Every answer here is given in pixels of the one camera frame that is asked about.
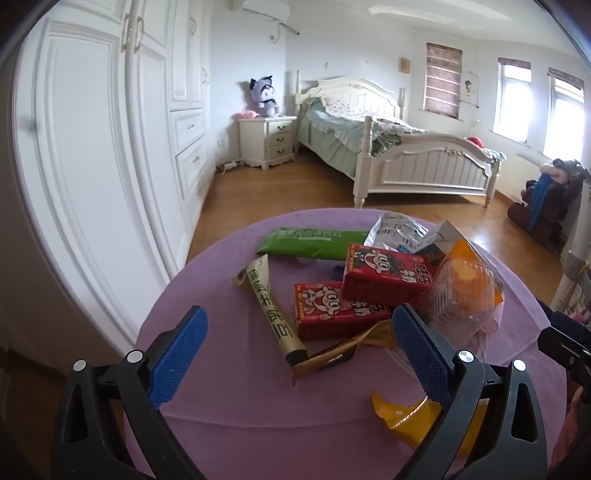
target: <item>nightstand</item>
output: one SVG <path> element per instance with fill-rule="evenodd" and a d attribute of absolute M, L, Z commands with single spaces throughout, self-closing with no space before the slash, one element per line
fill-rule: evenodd
<path fill-rule="evenodd" d="M 263 170 L 293 160 L 296 120 L 296 116 L 239 119 L 241 160 Z"/>

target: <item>headboard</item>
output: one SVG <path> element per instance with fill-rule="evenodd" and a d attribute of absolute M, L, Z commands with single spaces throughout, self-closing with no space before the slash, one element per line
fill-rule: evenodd
<path fill-rule="evenodd" d="M 297 71 L 296 115 L 299 115 L 301 105 L 306 99 L 324 96 L 356 105 L 365 111 L 374 112 L 377 116 L 393 116 L 405 120 L 403 113 L 406 111 L 404 108 L 406 89 L 400 89 L 401 106 L 398 104 L 398 100 L 394 98 L 394 92 L 389 92 L 369 80 L 339 77 L 330 80 L 317 80 L 317 82 L 318 87 L 313 87 L 303 93 L 301 91 L 301 74 L 299 70 Z"/>

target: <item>door handle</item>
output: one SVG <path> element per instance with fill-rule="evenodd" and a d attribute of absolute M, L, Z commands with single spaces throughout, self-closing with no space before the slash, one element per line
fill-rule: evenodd
<path fill-rule="evenodd" d="M 139 29 L 139 23 L 140 22 L 142 23 L 142 29 L 141 30 Z M 139 38 L 139 41 L 138 41 L 138 32 L 141 33 L 141 36 Z M 145 33 L 146 33 L 146 30 L 145 30 L 144 19 L 142 17 L 139 17 L 138 16 L 138 31 L 135 33 L 136 43 L 135 43 L 135 47 L 134 47 L 134 53 L 137 53 L 138 50 L 139 50 L 139 48 L 141 47 L 142 40 L 144 39 L 144 34 Z"/>
<path fill-rule="evenodd" d="M 131 28 L 125 28 L 126 25 L 129 25 L 129 14 L 125 14 L 123 17 L 123 32 L 121 32 L 121 53 L 123 53 L 127 48 L 127 45 L 129 45 L 129 35 L 131 33 Z"/>

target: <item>window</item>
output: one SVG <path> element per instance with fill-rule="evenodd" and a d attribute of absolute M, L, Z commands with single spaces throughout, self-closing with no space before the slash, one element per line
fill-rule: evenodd
<path fill-rule="evenodd" d="M 533 108 L 531 63 L 499 59 L 499 71 L 494 132 L 526 143 Z"/>
<path fill-rule="evenodd" d="M 427 44 L 427 79 L 423 108 L 457 118 L 460 112 L 462 51 Z"/>
<path fill-rule="evenodd" d="M 580 160 L 585 130 L 584 83 L 550 69 L 550 117 L 544 145 L 546 157 Z"/>

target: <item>kuromi plush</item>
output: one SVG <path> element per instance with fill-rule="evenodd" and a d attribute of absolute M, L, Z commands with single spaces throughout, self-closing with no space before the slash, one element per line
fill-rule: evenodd
<path fill-rule="evenodd" d="M 263 77 L 259 81 L 252 79 L 251 95 L 253 100 L 258 103 L 261 116 L 276 116 L 279 113 L 272 76 Z"/>

